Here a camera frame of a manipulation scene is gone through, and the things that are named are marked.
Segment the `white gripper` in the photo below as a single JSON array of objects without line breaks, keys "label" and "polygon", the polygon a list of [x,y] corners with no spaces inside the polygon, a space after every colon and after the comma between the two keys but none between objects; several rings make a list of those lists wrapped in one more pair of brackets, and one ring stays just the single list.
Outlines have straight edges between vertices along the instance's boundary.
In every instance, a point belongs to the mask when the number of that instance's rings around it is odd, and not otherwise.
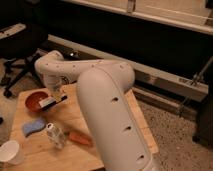
[{"label": "white gripper", "polygon": [[62,83],[61,79],[56,76],[44,76],[44,84],[46,88],[50,91],[50,94],[55,100],[60,100],[62,96],[62,92],[60,90]]}]

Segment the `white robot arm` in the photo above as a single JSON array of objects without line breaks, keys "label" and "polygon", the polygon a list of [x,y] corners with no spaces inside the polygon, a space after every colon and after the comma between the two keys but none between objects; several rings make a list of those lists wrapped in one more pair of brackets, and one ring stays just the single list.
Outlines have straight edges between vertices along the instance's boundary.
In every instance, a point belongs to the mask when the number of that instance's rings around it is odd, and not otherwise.
[{"label": "white robot arm", "polygon": [[135,73],[120,60],[68,61],[53,50],[35,62],[51,95],[63,77],[76,83],[78,103],[106,171],[159,171],[125,94]]}]

